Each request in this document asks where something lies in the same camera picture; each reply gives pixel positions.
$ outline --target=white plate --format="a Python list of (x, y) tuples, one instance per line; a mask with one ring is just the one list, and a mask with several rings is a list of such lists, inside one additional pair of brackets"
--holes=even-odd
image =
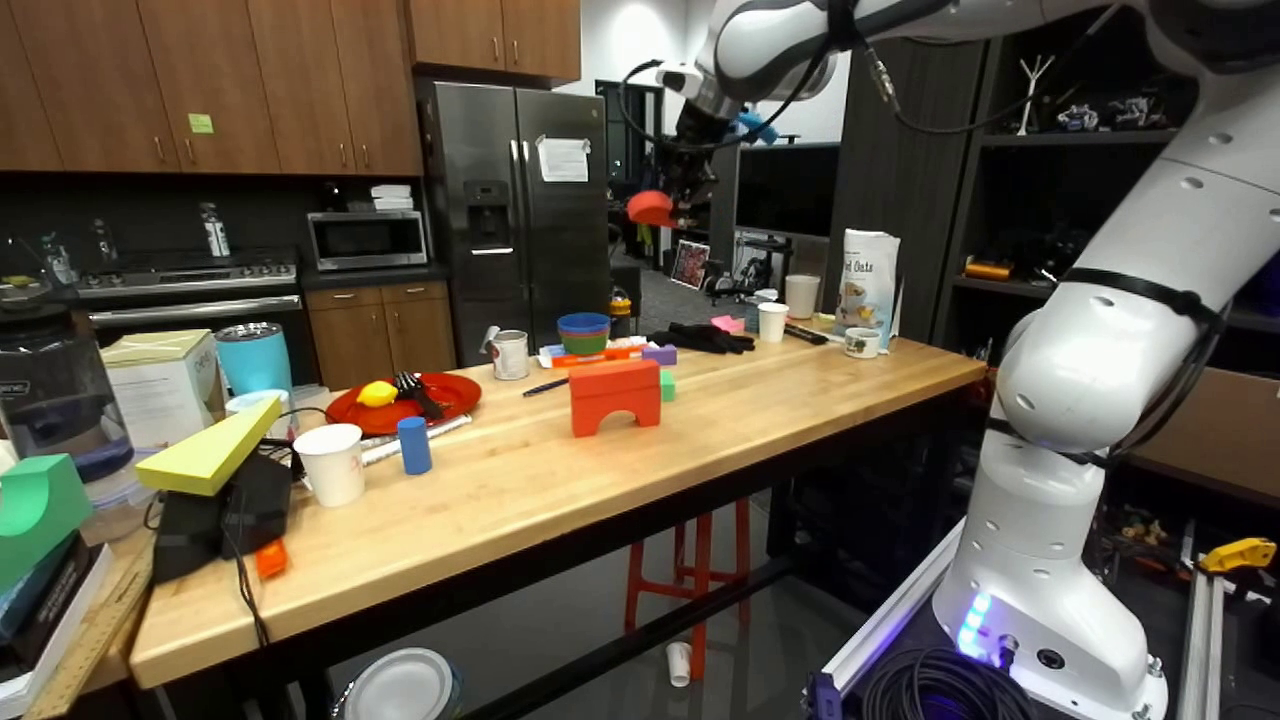
[(437, 720), (449, 702), (449, 659), (426, 648), (398, 648), (356, 677), (344, 720)]

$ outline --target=microwave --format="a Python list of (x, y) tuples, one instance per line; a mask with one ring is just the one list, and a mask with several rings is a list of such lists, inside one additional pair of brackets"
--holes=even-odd
[(413, 267), (430, 262), (421, 213), (308, 213), (316, 274)]

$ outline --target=blue cup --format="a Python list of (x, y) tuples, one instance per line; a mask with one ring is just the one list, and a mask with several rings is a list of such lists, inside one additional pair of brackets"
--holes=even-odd
[(214, 366), (233, 398), (292, 389), (292, 366), (278, 326), (227, 326), (214, 334)]

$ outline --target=red block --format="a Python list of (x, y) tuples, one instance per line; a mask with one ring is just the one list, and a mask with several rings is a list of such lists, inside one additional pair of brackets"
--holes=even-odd
[(632, 412), (640, 427), (659, 425), (659, 376), (652, 361), (608, 361), (566, 376), (571, 438), (596, 438), (608, 412)]

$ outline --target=wooden countertop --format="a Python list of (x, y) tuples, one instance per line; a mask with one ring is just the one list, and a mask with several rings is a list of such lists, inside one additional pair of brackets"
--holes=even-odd
[[(677, 496), (724, 472), (773, 462), (906, 405), (983, 379), (983, 366), (891, 344), (886, 355), (843, 355), (801, 340), (748, 355), (680, 351), (677, 402), (659, 427), (613, 417), (599, 438), (566, 433), (566, 393), (525, 402), (551, 379), (482, 383), (468, 427), (430, 441), (437, 467), (398, 475), (398, 462), (369, 467), (369, 492), (346, 507), (296, 496), (292, 569), (258, 586), (272, 635), (301, 635), (405, 594), (441, 586), (551, 538)], [(158, 586), (131, 643), (131, 677), (157, 687), (250, 651), (250, 619), (233, 563), (207, 563)]]

